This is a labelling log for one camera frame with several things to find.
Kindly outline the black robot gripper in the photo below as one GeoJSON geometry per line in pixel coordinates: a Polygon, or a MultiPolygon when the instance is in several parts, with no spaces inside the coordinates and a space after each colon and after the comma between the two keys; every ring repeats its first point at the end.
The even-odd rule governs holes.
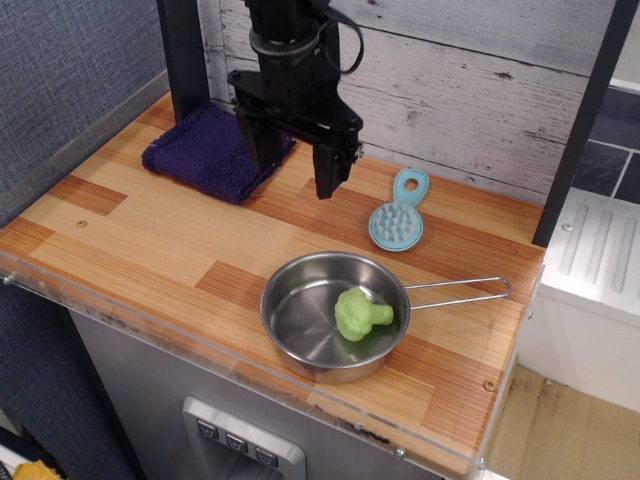
{"type": "Polygon", "coordinates": [[[250,159],[261,173],[284,153],[282,137],[313,148],[316,194],[330,199],[360,159],[363,120],[340,98],[343,74],[338,47],[313,47],[294,55],[259,54],[258,71],[234,70],[235,115],[250,159]]]}

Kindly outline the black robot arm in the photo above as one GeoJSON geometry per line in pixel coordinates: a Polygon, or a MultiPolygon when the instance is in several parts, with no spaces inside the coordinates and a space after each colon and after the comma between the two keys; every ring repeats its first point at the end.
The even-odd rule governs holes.
{"type": "Polygon", "coordinates": [[[363,121],[339,96],[340,25],[359,26],[327,1],[249,1],[249,41],[256,71],[234,70],[234,112],[248,154],[260,171],[284,153],[282,135],[313,147],[316,194],[329,199],[360,158],[363,121]]]}

